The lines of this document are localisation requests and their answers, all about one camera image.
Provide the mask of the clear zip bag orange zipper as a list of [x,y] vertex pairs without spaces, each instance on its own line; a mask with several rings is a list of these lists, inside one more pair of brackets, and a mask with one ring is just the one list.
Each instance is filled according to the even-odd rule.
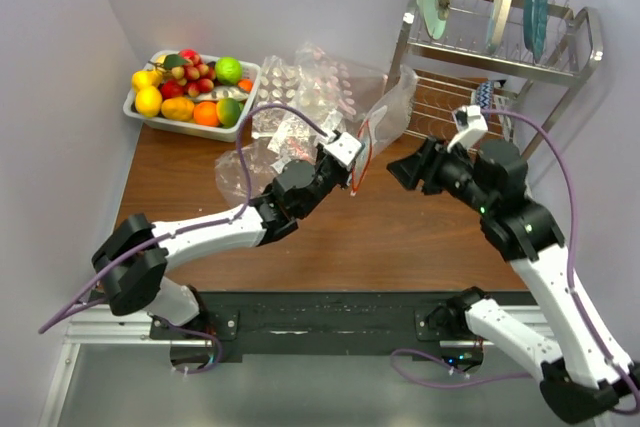
[[416,72],[407,65],[401,65],[396,85],[385,93],[365,116],[357,134],[363,149],[352,169],[352,196],[359,191],[371,161],[407,129],[413,112],[413,97],[417,83]]

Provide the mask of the green yellow mango fruit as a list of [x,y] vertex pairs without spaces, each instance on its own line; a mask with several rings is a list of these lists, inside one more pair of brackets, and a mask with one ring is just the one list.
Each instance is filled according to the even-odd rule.
[[243,105],[233,98],[223,98],[216,103],[219,125],[224,128],[235,126],[242,113]]

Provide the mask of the orange fruit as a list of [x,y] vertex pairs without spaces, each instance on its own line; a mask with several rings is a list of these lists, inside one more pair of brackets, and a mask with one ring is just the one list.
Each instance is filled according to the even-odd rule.
[[201,126],[217,127],[220,121],[217,114],[217,104],[212,101],[197,103],[193,110],[193,121]]

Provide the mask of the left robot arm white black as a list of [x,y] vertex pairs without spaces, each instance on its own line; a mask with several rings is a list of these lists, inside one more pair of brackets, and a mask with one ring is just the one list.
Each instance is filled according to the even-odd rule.
[[168,270],[209,255],[277,242],[293,233],[335,187],[346,188],[362,150],[341,137],[319,146],[316,161],[288,162],[263,192],[234,209],[174,222],[150,222],[136,214],[96,251],[111,313],[145,311],[185,339],[210,332],[210,314],[195,288],[167,278]]

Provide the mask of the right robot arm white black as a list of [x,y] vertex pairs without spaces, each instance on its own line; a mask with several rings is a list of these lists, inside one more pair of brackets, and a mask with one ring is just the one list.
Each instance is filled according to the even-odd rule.
[[509,315],[478,287],[429,313],[427,325],[459,340],[492,342],[538,384],[550,410],[576,425],[614,411],[639,391],[639,364],[612,338],[583,287],[568,270],[569,249],[550,211],[526,192],[528,164],[502,139],[483,142],[474,157],[460,145],[427,138],[388,171],[407,190],[443,191],[480,215],[486,240],[524,281],[553,336]]

